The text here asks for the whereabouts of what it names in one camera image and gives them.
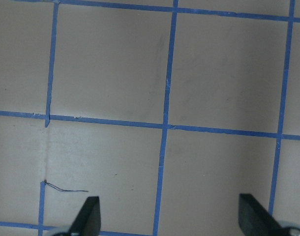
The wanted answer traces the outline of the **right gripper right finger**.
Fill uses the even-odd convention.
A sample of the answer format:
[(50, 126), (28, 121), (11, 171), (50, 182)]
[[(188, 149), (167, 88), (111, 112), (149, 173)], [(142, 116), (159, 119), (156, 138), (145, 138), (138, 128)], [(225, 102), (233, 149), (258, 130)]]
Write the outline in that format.
[(239, 194), (239, 227), (245, 236), (278, 236), (283, 231), (251, 194)]

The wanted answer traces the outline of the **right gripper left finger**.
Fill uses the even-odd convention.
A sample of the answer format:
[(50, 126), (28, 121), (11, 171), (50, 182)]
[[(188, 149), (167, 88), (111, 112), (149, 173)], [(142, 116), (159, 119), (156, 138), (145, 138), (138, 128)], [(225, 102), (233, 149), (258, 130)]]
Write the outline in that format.
[(99, 197), (87, 197), (74, 222), (67, 231), (68, 236), (98, 236), (101, 229)]

